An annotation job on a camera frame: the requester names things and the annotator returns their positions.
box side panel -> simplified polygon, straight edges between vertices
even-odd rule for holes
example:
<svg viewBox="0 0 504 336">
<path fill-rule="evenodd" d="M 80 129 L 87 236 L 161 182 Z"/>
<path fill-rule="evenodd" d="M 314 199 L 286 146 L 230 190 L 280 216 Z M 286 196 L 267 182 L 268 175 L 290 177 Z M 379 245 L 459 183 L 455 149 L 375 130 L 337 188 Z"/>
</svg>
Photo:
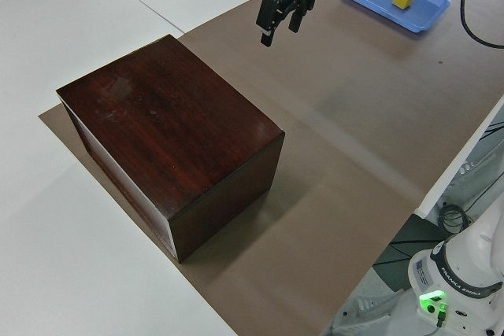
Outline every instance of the box side panel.
<svg viewBox="0 0 504 336">
<path fill-rule="evenodd" d="M 285 134 L 169 221 L 181 262 L 272 185 Z"/>
<path fill-rule="evenodd" d="M 135 208 L 143 222 L 149 227 L 150 231 L 152 231 L 162 246 L 177 258 L 176 251 L 173 247 L 172 233 L 167 219 L 160 214 L 149 198 L 147 198 L 129 176 L 126 175 L 120 165 L 89 132 L 76 114 L 65 103 L 64 105 L 89 154 L 100 165 L 102 170 L 113 181 L 114 185 L 126 197 L 133 208 Z"/>
</svg>

dark brown wooden box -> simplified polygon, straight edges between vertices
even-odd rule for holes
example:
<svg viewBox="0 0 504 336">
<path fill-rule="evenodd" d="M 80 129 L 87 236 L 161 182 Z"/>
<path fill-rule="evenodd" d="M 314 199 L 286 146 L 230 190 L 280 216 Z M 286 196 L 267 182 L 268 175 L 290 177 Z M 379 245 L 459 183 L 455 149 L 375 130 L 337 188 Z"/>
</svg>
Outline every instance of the dark brown wooden box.
<svg viewBox="0 0 504 336">
<path fill-rule="evenodd" d="M 172 36 L 57 93 L 89 154 L 178 261 L 272 184 L 284 132 Z"/>
</svg>

brown table covering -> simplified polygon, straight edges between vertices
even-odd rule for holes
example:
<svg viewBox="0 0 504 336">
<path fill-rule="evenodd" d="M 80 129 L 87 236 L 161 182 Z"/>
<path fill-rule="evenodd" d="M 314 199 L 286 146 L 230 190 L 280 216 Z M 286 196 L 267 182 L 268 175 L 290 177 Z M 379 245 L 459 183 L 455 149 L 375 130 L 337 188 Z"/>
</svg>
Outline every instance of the brown table covering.
<svg viewBox="0 0 504 336">
<path fill-rule="evenodd" d="M 287 133 L 269 194 L 180 270 L 240 336 L 321 332 L 504 94 L 504 51 L 459 0 L 414 34 L 317 0 L 271 48 L 252 0 L 180 40 Z M 504 0 L 467 0 L 504 42 Z"/>
</svg>

